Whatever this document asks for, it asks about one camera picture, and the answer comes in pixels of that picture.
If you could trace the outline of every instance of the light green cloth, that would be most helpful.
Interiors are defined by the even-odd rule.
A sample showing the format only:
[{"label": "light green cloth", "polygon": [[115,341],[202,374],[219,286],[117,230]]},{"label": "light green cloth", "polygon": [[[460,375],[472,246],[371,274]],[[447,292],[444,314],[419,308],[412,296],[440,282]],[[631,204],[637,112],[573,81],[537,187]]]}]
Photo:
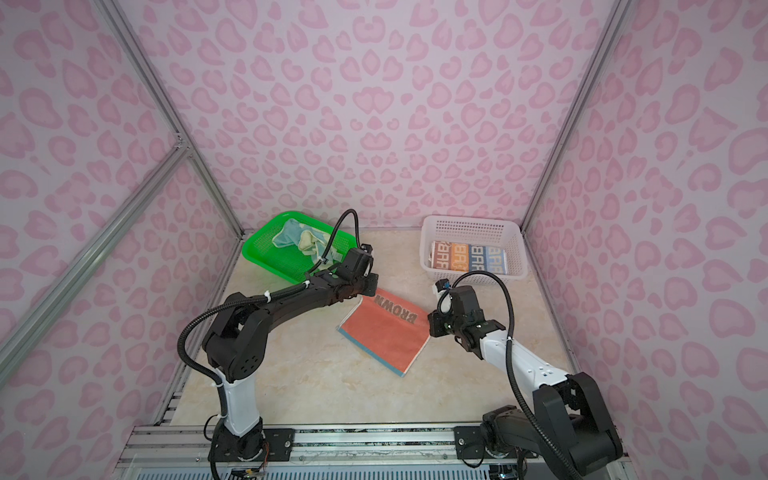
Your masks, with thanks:
[{"label": "light green cloth", "polygon": [[[275,235],[272,239],[272,244],[277,248],[295,245],[299,247],[301,253],[312,257],[312,261],[317,263],[320,260],[320,256],[326,250],[329,238],[330,234],[321,232],[304,223],[299,223],[298,220],[292,218],[283,225],[280,233]],[[342,259],[343,256],[336,251],[335,247],[331,246],[326,262],[335,263],[340,262]]]}]

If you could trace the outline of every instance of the folded towel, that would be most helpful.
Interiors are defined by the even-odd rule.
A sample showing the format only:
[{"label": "folded towel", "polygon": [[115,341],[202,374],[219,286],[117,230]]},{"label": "folded towel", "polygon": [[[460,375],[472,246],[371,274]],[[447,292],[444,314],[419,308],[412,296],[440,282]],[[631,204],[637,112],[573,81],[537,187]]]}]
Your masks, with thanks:
[{"label": "folded towel", "polygon": [[400,376],[429,340],[427,312],[382,289],[375,297],[364,296],[338,330]]}]

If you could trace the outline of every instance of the white basket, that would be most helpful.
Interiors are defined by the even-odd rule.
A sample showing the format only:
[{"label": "white basket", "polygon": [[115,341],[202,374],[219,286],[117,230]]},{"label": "white basket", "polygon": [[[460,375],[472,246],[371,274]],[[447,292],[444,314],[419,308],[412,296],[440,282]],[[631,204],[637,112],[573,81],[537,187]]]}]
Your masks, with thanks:
[{"label": "white basket", "polygon": [[[432,242],[435,240],[501,247],[507,253],[509,275],[498,275],[498,277],[502,279],[505,285],[509,285],[513,280],[522,280],[528,275],[528,259],[525,256],[523,236],[520,234],[520,227],[515,222],[440,215],[431,215],[425,218],[419,247],[422,268],[434,280],[447,278],[453,283],[465,272],[429,267],[429,253]],[[491,277],[485,275],[468,276],[462,282],[496,284]]]}]

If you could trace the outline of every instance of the beige table surface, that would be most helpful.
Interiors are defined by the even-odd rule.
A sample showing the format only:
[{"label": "beige table surface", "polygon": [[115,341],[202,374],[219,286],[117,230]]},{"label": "beige table surface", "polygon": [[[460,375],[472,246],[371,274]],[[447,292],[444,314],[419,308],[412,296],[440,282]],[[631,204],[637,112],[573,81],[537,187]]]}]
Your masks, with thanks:
[{"label": "beige table surface", "polygon": [[[419,235],[415,230],[364,230],[361,241],[373,245],[379,288],[431,312],[434,280],[419,265]],[[223,298],[288,285],[241,257]],[[485,317],[506,325],[501,289],[474,287]],[[533,275],[514,282],[510,294],[515,339],[569,370]],[[465,352],[451,336],[430,339],[406,376],[397,376],[336,331],[354,305],[348,300],[315,309],[270,333],[265,360],[255,374],[265,425],[479,421],[486,412],[516,403],[505,373]],[[207,365],[202,351],[197,361]],[[192,372],[171,424],[203,425],[218,411],[210,379]]]}]

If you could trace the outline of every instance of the green plastic tray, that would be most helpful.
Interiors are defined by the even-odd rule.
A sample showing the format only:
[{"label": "green plastic tray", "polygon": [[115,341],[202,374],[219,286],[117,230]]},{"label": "green plastic tray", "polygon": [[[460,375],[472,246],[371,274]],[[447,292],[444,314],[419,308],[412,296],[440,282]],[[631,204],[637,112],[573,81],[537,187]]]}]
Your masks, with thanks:
[{"label": "green plastic tray", "polygon": [[[280,233],[283,225],[292,218],[327,234],[333,232],[333,227],[327,223],[315,220],[301,212],[283,212],[246,240],[243,245],[243,257],[289,282],[299,283],[304,281],[304,272],[314,265],[312,257],[304,255],[299,251],[299,247],[294,245],[277,248],[272,244],[275,235]],[[355,245],[354,235],[341,230],[333,239],[333,246],[342,255],[346,255],[346,252]]]}]

